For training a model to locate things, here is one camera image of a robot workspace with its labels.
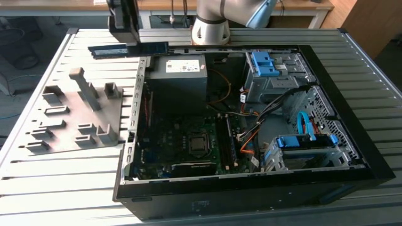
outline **wooden table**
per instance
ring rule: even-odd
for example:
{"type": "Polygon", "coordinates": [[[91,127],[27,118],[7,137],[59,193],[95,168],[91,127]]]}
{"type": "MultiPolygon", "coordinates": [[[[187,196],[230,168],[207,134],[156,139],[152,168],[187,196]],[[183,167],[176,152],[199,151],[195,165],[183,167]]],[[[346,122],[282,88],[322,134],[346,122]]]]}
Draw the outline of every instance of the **wooden table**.
{"type": "MultiPolygon", "coordinates": [[[[188,15],[196,15],[196,0],[187,0],[188,15]]],[[[329,0],[283,0],[284,16],[313,16],[309,28],[319,28],[334,5],[329,0]]],[[[151,28],[150,16],[171,15],[170,0],[138,0],[143,28],[151,28]]],[[[280,3],[274,16],[280,15],[280,3]]],[[[174,0],[174,13],[183,15],[183,1],[174,0]]],[[[107,5],[95,5],[93,0],[0,0],[0,16],[107,16],[107,5]]]]}

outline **wire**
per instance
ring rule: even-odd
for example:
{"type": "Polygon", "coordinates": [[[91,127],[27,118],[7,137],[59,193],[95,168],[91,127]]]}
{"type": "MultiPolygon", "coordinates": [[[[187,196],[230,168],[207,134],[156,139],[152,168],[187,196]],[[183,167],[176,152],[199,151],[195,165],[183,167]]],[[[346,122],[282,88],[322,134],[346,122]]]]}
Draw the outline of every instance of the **wire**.
{"type": "Polygon", "coordinates": [[[37,76],[41,76],[41,74],[28,74],[28,75],[21,75],[19,77],[15,77],[12,79],[9,79],[8,81],[13,81],[16,79],[20,79],[20,78],[27,78],[27,77],[37,77],[37,76]]]}
{"type": "Polygon", "coordinates": [[[314,121],[313,121],[311,119],[310,119],[310,122],[311,122],[311,124],[313,124],[315,133],[317,133],[317,134],[321,134],[319,128],[318,128],[317,124],[314,123],[314,121]]]}
{"type": "Polygon", "coordinates": [[[9,118],[12,118],[12,117],[15,117],[15,116],[19,116],[20,114],[21,114],[21,113],[15,114],[15,115],[11,115],[11,116],[1,117],[0,120],[1,120],[1,119],[9,119],[9,118]]]}
{"type": "Polygon", "coordinates": [[[231,85],[231,83],[230,83],[227,77],[226,77],[219,71],[216,71],[216,70],[214,70],[214,69],[208,69],[208,71],[212,71],[212,72],[215,72],[216,74],[220,75],[220,77],[222,77],[222,78],[224,79],[224,81],[227,82],[227,87],[228,87],[226,96],[224,96],[222,99],[219,99],[219,100],[210,101],[207,104],[211,105],[211,104],[219,103],[220,101],[223,101],[223,100],[228,97],[228,95],[231,94],[232,85],[231,85]]]}
{"type": "Polygon", "coordinates": [[[16,97],[17,95],[15,94],[11,94],[11,87],[9,87],[9,83],[8,83],[8,80],[7,80],[7,77],[5,77],[5,75],[0,72],[0,74],[1,74],[1,76],[3,76],[3,78],[4,78],[4,80],[5,80],[5,83],[7,83],[7,91],[8,91],[8,96],[11,96],[11,97],[16,97]]]}
{"type": "Polygon", "coordinates": [[[187,0],[183,0],[184,28],[188,28],[187,13],[188,13],[187,0]]]}
{"type": "Polygon", "coordinates": [[[299,88],[295,89],[290,89],[287,92],[284,92],[280,96],[278,96],[274,101],[271,101],[267,106],[264,107],[263,111],[259,113],[259,116],[255,119],[255,125],[251,127],[251,129],[248,129],[243,134],[238,135],[238,139],[242,139],[244,136],[247,136],[250,133],[252,133],[252,131],[255,129],[259,128],[259,126],[262,125],[262,123],[264,122],[264,118],[267,117],[267,115],[274,112],[275,110],[278,110],[282,106],[283,101],[286,100],[287,96],[292,95],[296,92],[309,90],[310,86],[305,85],[300,86],[299,88]]]}
{"type": "Polygon", "coordinates": [[[174,0],[171,0],[171,15],[170,15],[171,28],[175,28],[174,23],[175,23],[174,0]]]}
{"type": "Polygon", "coordinates": [[[246,105],[246,103],[242,104],[240,112],[242,112],[243,114],[250,114],[250,113],[247,113],[247,112],[244,111],[244,105],[246,105]]]}
{"type": "Polygon", "coordinates": [[[244,151],[244,148],[246,148],[246,146],[247,146],[248,142],[252,140],[254,136],[256,135],[258,131],[259,131],[259,129],[258,129],[258,130],[254,132],[254,134],[252,134],[252,135],[248,137],[248,139],[247,139],[246,143],[243,144],[243,146],[242,146],[242,148],[240,148],[240,152],[243,152],[243,151],[244,151]]]}
{"type": "Polygon", "coordinates": [[[283,0],[279,0],[279,2],[280,2],[280,13],[279,13],[279,15],[284,16],[284,4],[283,4],[283,0]]]}
{"type": "Polygon", "coordinates": [[[219,110],[216,107],[214,107],[212,105],[207,104],[207,106],[215,110],[216,112],[219,113],[227,113],[227,114],[235,114],[235,115],[239,115],[239,116],[252,116],[252,115],[248,115],[248,114],[242,114],[242,113],[238,113],[238,112],[227,112],[227,111],[222,111],[219,110]]]}

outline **blue latch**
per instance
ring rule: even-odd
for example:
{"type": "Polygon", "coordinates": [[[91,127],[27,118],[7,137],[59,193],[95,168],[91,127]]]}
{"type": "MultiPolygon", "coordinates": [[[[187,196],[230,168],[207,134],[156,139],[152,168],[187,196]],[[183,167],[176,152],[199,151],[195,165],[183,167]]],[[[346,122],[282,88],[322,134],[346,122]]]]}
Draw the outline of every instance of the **blue latch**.
{"type": "Polygon", "coordinates": [[[279,76],[279,71],[274,67],[274,59],[268,52],[252,52],[252,61],[259,76],[279,76]]]}
{"type": "Polygon", "coordinates": [[[278,146],[282,147],[299,147],[299,141],[295,136],[280,137],[276,139],[278,146]]]}
{"type": "Polygon", "coordinates": [[[337,137],[334,134],[331,134],[331,135],[329,136],[329,138],[331,139],[334,145],[338,145],[338,137],[337,137]]]}

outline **metal slotted table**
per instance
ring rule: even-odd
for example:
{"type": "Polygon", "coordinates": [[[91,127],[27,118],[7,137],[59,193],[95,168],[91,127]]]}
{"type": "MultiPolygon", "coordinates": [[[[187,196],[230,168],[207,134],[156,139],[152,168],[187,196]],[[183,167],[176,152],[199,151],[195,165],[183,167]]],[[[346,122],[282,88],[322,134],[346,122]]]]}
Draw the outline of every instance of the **metal slotted table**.
{"type": "MultiPolygon", "coordinates": [[[[142,40],[190,45],[190,31],[143,30],[142,40]]],[[[377,188],[357,191],[333,204],[234,215],[170,219],[144,224],[232,225],[377,225],[402,223],[402,95],[347,33],[338,30],[232,29],[234,45],[311,45],[327,72],[366,128],[397,178],[377,188]]],[[[120,138],[126,140],[138,58],[93,60],[88,46],[115,44],[107,30],[81,29],[65,36],[9,138],[0,151],[1,225],[130,225],[142,223],[112,202],[122,145],[49,155],[28,156],[17,148],[24,128],[36,113],[51,80],[67,80],[72,67],[83,67],[96,84],[115,82],[124,89],[120,138]]]]}

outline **black cable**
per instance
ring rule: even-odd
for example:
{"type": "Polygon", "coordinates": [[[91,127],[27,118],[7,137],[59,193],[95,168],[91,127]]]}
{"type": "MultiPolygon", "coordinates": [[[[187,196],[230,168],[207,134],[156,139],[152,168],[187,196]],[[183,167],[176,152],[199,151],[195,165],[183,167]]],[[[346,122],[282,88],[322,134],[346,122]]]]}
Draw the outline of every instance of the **black cable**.
{"type": "MultiPolygon", "coordinates": [[[[260,162],[258,134],[252,138],[252,145],[254,145],[254,158],[256,158],[258,162],[260,162]]],[[[258,167],[254,169],[252,173],[259,171],[260,171],[260,164],[258,164],[258,167]]]]}
{"type": "Polygon", "coordinates": [[[255,119],[255,124],[251,127],[251,129],[248,129],[240,136],[239,138],[246,137],[250,133],[252,133],[262,125],[262,123],[264,122],[266,117],[268,116],[270,113],[272,113],[275,110],[278,110],[282,107],[282,103],[286,100],[286,98],[292,95],[296,92],[300,91],[306,91],[310,89],[309,85],[300,86],[299,88],[295,89],[290,89],[287,92],[284,92],[280,96],[278,96],[274,101],[271,101],[267,106],[264,107],[264,109],[262,110],[259,116],[255,119]]]}
{"type": "Polygon", "coordinates": [[[188,28],[187,13],[188,13],[187,0],[183,0],[184,28],[188,28]]]}
{"type": "Polygon", "coordinates": [[[164,19],[162,19],[162,17],[160,16],[156,16],[158,18],[159,18],[159,20],[160,20],[160,23],[162,24],[167,24],[167,23],[170,23],[170,21],[166,21],[164,19]]]}
{"type": "Polygon", "coordinates": [[[280,2],[280,13],[279,13],[279,15],[284,16],[284,4],[283,4],[283,0],[279,0],[279,2],[280,2]]]}
{"type": "Polygon", "coordinates": [[[16,97],[17,95],[11,94],[11,87],[9,87],[9,83],[8,83],[8,79],[7,79],[5,75],[1,72],[0,72],[0,74],[1,74],[1,76],[3,76],[3,78],[5,80],[5,82],[7,82],[7,90],[8,90],[8,93],[9,93],[8,96],[16,97]]]}

